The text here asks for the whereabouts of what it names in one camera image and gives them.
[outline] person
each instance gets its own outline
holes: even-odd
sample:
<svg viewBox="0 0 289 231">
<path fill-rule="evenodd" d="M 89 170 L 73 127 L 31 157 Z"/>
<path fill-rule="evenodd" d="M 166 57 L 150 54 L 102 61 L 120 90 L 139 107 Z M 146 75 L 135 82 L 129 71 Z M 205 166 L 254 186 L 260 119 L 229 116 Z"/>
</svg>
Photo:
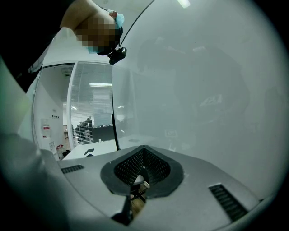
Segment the person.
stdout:
<svg viewBox="0 0 289 231">
<path fill-rule="evenodd" d="M 119 20 L 117 12 L 92 0 L 7 1 L 2 10 L 0 54 L 25 92 L 42 69 L 49 45 L 61 28 L 71 29 L 90 53 L 100 55 L 114 50 L 123 31 L 119 25 L 123 15 Z"/>
</svg>

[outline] fluorescent light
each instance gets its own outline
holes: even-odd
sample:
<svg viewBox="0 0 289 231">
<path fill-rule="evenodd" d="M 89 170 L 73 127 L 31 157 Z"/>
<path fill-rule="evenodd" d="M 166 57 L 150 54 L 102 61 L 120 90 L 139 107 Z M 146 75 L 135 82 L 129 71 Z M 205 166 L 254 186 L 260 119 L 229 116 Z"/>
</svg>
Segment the fluorescent light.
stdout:
<svg viewBox="0 0 289 231">
<path fill-rule="evenodd" d="M 89 83 L 91 87 L 104 87 L 104 88 L 111 88 L 111 83 Z"/>
<path fill-rule="evenodd" d="M 177 0 L 177 1 L 179 2 L 179 4 L 181 4 L 181 6 L 182 6 L 183 8 L 187 8 L 188 6 L 191 5 L 190 2 L 189 2 L 189 0 Z"/>
</svg>

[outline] white desk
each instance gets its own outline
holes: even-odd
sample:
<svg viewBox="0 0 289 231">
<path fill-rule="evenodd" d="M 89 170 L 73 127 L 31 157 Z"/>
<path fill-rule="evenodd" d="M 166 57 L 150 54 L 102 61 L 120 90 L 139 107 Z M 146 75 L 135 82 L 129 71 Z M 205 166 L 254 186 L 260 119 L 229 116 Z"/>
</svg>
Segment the white desk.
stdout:
<svg viewBox="0 0 289 231">
<path fill-rule="evenodd" d="M 103 141 L 100 143 L 89 143 L 89 144 L 76 146 L 65 158 L 63 158 L 63 160 L 84 158 L 84 157 L 87 157 L 89 154 L 98 156 L 98 155 L 103 155 L 103 154 L 115 152 L 115 151 L 117 151 L 117 147 L 116 147 L 116 142 L 114 139 Z"/>
</svg>

